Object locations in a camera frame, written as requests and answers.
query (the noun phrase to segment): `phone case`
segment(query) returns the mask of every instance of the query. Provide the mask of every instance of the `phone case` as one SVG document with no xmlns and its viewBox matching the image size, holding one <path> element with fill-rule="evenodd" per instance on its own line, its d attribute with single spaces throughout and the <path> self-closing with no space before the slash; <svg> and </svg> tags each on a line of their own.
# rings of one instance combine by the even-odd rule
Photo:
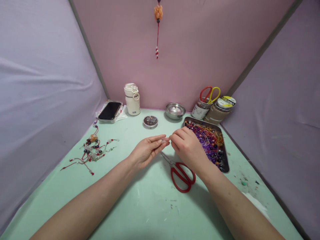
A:
<svg viewBox="0 0 320 240">
<path fill-rule="evenodd" d="M 119 116 L 120 113 L 122 112 L 122 109 L 123 109 L 123 103 L 122 103 L 122 102 L 114 101 L 114 100 L 107 100 L 107 101 L 105 102 L 105 104 L 103 105 L 102 109 L 101 109 L 99 112 L 96 112 L 96 117 L 97 117 L 97 118 L 99 118 L 100 113 L 104 110 L 104 108 L 107 106 L 107 104 L 108 104 L 109 102 L 118 102 L 118 103 L 121 103 L 121 106 L 120 106 L 118 112 L 116 113 L 116 116 L 114 117 L 114 119 L 112 119 L 112 120 L 99 119 L 100 122 L 115 123 L 116 120 L 117 120 L 117 118 L 118 118 L 118 116 Z"/>
</svg>

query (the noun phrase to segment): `red scissor handle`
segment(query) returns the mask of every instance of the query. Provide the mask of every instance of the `red scissor handle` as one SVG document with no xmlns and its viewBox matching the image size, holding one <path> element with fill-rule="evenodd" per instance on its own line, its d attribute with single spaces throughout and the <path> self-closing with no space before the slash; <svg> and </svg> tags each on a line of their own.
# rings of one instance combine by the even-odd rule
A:
<svg viewBox="0 0 320 240">
<path fill-rule="evenodd" d="M 173 181 L 173 184 L 174 186 L 178 189 L 179 192 L 182 192 L 182 193 L 187 193 L 190 191 L 191 189 L 191 185 L 193 185 L 195 182 L 196 182 L 196 175 L 195 173 L 190 169 L 188 168 L 187 165 L 185 165 L 184 163 L 175 163 L 176 167 L 181 171 L 181 173 L 185 176 L 185 178 L 174 168 L 172 167 L 171 168 L 171 178 L 172 178 L 172 181 Z M 191 180 L 189 178 L 189 176 L 185 173 L 185 171 L 180 167 L 180 165 L 182 166 L 185 166 L 186 168 L 188 168 L 191 173 L 192 173 L 192 176 L 193 176 L 193 179 Z M 188 185 L 188 188 L 183 190 L 181 188 L 178 187 L 178 185 L 176 184 L 176 182 L 174 181 L 174 178 L 173 178 L 173 173 L 175 173 L 185 184 Z"/>
<path fill-rule="evenodd" d="M 207 94 L 207 96 L 202 100 L 202 93 L 204 90 L 206 90 L 207 88 L 209 88 L 209 92 Z M 201 93 L 200 93 L 200 100 L 203 101 L 203 102 L 206 102 L 207 101 L 207 98 L 210 96 L 210 93 L 212 91 L 212 87 L 211 86 L 208 86 L 208 87 L 205 87 L 204 89 L 202 89 Z"/>
</svg>

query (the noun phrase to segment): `forearm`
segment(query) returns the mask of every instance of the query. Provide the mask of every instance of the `forearm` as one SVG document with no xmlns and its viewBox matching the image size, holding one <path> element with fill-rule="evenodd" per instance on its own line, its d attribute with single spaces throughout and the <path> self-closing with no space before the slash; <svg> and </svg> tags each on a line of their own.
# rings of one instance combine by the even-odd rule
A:
<svg viewBox="0 0 320 240">
<path fill-rule="evenodd" d="M 31 239 L 87 239 L 137 171 L 129 158 L 121 161 L 54 214 Z"/>
<path fill-rule="evenodd" d="M 208 188 L 235 239 L 284 239 L 216 166 L 208 162 L 197 174 Z"/>
</svg>

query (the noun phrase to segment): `hanging ornament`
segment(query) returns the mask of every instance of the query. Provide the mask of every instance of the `hanging ornament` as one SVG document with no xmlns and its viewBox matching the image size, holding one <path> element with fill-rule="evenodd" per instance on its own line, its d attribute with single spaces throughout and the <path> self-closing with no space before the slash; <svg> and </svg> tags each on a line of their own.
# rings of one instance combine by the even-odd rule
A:
<svg viewBox="0 0 320 240">
<path fill-rule="evenodd" d="M 156 56 L 157 56 L 157 59 L 159 57 L 159 50 L 158 50 L 158 42 L 159 42 L 159 23 L 160 23 L 160 20 L 162 19 L 162 16 L 163 16 L 163 11 L 162 11 L 162 6 L 160 5 L 160 1 L 161 0 L 158 0 L 158 5 L 154 7 L 154 18 L 157 20 L 157 23 L 158 23 L 158 37 L 157 37 L 157 47 L 156 47 Z"/>
</svg>

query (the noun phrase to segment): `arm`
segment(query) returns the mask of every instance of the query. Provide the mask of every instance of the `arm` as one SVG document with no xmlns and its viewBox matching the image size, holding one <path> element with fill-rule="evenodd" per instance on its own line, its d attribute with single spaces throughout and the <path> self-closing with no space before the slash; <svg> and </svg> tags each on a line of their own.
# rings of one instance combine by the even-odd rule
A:
<svg viewBox="0 0 320 240">
<path fill-rule="evenodd" d="M 169 145 L 168 139 L 161 143 L 165 137 L 159 135 L 139 142 L 128 158 L 68 202 L 31 239 L 87 239 L 137 172 Z"/>
<path fill-rule="evenodd" d="M 178 129 L 169 139 L 179 157 L 208 188 L 235 239 L 284 240 L 262 213 L 208 160 L 190 129 Z"/>
</svg>

